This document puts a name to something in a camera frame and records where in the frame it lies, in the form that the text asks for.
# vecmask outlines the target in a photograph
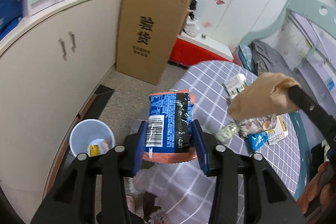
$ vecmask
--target yellow wrapper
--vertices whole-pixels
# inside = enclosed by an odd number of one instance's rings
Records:
[[[100,155],[99,147],[96,144],[90,145],[89,146],[89,151],[90,151],[90,157]]]

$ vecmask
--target snack wrapper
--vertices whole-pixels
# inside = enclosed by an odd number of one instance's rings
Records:
[[[188,92],[179,90],[149,96],[151,105],[144,160],[167,164],[197,159],[190,126],[195,96]]]
[[[239,135],[243,138],[249,134],[257,134],[275,128],[277,116],[272,114],[264,117],[236,120],[236,124],[240,128]]]
[[[265,142],[268,141],[268,136],[266,132],[260,132],[257,134],[249,134],[248,135],[248,143],[250,148],[255,153],[260,147],[264,145]]]
[[[238,125],[235,122],[230,121],[228,125],[222,127],[219,132],[215,133],[215,137],[219,142],[224,143],[225,140],[231,139],[233,135],[238,133]]]

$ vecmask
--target cabinet handle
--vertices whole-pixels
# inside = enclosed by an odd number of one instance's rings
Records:
[[[67,60],[67,51],[65,50],[64,40],[61,39],[61,38],[59,38],[59,39],[58,39],[58,42],[59,42],[59,43],[61,44],[61,46],[62,46],[62,50],[63,50],[63,59],[64,59],[64,61],[66,61],[66,60]]]
[[[73,52],[76,51],[76,39],[75,39],[75,34],[73,32],[69,32],[69,35],[71,37],[71,40],[72,40],[72,47],[71,47],[71,50]]]

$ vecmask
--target butterfly sticker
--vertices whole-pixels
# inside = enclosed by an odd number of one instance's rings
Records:
[[[215,0],[217,5],[223,5],[225,2],[223,0]]]
[[[205,29],[207,29],[207,28],[210,28],[210,27],[212,27],[212,24],[210,23],[210,22],[203,22],[202,23],[202,26],[203,26],[203,28],[205,28]]]

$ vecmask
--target white cabinet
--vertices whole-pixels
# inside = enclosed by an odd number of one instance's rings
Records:
[[[120,3],[90,0],[62,11],[0,58],[0,185],[27,223],[65,133],[115,63]],[[34,204],[24,205],[22,195]]]

